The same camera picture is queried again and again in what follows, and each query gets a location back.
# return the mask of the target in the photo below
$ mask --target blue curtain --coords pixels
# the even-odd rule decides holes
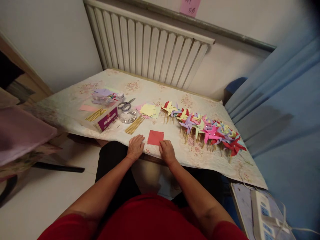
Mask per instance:
[[[320,32],[305,19],[226,104],[292,227],[320,232]],[[293,231],[297,239],[319,235]]]

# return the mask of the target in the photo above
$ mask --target white wall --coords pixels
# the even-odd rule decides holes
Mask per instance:
[[[102,71],[82,0],[1,0],[0,31],[53,92]]]
[[[145,1],[177,12],[181,5],[181,0]],[[305,8],[300,0],[201,0],[196,18],[277,46],[306,15]],[[216,34],[204,34],[216,43],[205,55],[189,91],[222,99],[228,83],[249,76],[269,55]]]

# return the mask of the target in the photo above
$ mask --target pink sticky note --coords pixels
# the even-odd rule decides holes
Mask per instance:
[[[93,106],[89,106],[89,105],[82,105],[79,110],[83,110],[83,111],[88,111],[88,112],[95,112],[98,111],[99,108],[93,107]]]
[[[181,0],[180,12],[191,17],[196,17],[200,1],[201,0]]]

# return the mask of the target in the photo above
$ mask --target floral tablecloth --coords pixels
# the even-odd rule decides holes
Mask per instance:
[[[232,123],[227,111],[220,102],[213,101],[201,96],[193,95],[168,86],[160,85],[138,77],[134,77],[113,69],[107,69],[82,82],[66,88],[37,103],[30,109],[31,113],[45,122],[69,133],[86,136],[90,138],[119,141],[128,145],[133,135],[125,133],[127,124],[121,123],[117,119],[103,133],[98,133],[87,129],[68,116],[72,111],[70,106],[74,101],[86,99],[93,89],[112,88],[119,92],[124,92],[125,100],[136,98],[133,106],[145,102],[163,106],[165,102],[172,101],[178,103],[179,107],[188,108],[190,112],[207,114],[210,119],[223,121],[231,129],[237,131]],[[163,124],[164,112],[160,112],[158,119],[145,119],[137,128],[134,135],[143,134],[148,139],[149,131],[164,132],[164,138],[171,140],[177,160],[183,165],[195,168],[205,168],[220,172],[221,174],[252,185],[267,189],[267,185],[260,173],[257,165],[248,151],[242,151],[232,158],[228,163],[226,156],[221,156],[220,150],[210,152],[206,147],[201,149],[195,141],[189,139],[185,144],[180,135],[180,125]],[[161,158],[158,146],[145,144],[146,154]]]

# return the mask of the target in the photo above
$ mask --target pipe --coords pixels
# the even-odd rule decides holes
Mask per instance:
[[[211,23],[207,23],[207,22],[201,21],[199,19],[192,18],[192,17],[186,16],[184,14],[181,14],[181,13],[172,11],[170,9],[163,8],[163,7],[160,7],[155,4],[148,3],[148,2],[145,2],[142,0],[118,0],[118,1],[128,3],[128,4],[134,5],[136,7],[146,9],[148,11],[176,19],[178,21],[181,21],[181,22],[190,24],[192,26],[207,30],[209,32],[216,33],[221,36],[245,43],[247,45],[265,50],[267,52],[273,52],[277,48],[276,46],[273,46],[271,44],[259,41],[257,39],[251,38],[251,37],[248,37],[246,35],[242,35],[240,33],[230,31],[228,29],[213,25]]]

